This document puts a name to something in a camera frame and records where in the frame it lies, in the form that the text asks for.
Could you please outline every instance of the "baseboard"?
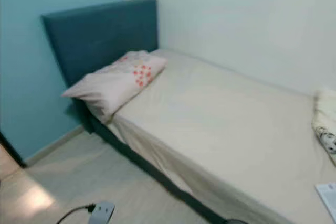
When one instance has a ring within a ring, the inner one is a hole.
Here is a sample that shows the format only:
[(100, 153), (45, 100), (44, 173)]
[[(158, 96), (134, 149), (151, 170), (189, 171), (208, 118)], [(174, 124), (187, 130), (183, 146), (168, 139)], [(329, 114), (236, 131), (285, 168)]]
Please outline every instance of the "baseboard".
[(81, 125), (74, 128), (72, 131), (69, 131), (65, 135), (61, 136), (58, 140), (49, 144), (47, 147), (44, 147), (42, 150), (38, 151), (33, 156), (25, 159), (26, 165), (28, 167), (34, 165), (36, 162), (38, 162), (39, 160), (47, 156), (49, 153), (53, 152), (55, 149), (57, 149), (61, 145), (65, 144), (67, 141), (69, 141), (73, 137), (82, 133), (83, 131), (84, 131), (84, 128)]

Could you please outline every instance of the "power plug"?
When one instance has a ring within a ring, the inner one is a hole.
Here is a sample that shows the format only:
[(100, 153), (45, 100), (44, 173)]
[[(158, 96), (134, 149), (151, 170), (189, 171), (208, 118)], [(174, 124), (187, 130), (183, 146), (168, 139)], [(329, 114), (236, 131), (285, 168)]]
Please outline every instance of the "power plug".
[(114, 211), (114, 204), (107, 201), (102, 201), (96, 204), (90, 219), (89, 224), (108, 224)]

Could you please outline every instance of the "white wall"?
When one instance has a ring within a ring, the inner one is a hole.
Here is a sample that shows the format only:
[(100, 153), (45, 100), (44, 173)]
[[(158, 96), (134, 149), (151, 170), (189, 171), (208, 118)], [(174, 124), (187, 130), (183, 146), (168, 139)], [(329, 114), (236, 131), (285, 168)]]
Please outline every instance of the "white wall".
[(335, 0), (159, 0), (160, 43), (312, 94), (336, 88)]

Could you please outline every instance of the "white pillow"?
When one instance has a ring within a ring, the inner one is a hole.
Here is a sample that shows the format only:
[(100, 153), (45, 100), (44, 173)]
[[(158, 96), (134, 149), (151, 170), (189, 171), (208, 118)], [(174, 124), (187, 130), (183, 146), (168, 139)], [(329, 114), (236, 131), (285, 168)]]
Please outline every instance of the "white pillow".
[(113, 64), (87, 74), (62, 96), (86, 101), (90, 111), (105, 123), (149, 84), (166, 62), (146, 51), (131, 51)]

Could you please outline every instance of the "fitted sheet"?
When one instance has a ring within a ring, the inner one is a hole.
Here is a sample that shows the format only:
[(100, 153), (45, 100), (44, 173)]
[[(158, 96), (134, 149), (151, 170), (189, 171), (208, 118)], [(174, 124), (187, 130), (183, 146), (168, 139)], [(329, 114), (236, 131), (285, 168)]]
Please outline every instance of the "fitted sheet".
[(313, 99), (168, 50), (165, 70), (107, 127), (224, 218), (332, 220), (314, 189), (336, 170), (310, 126)]

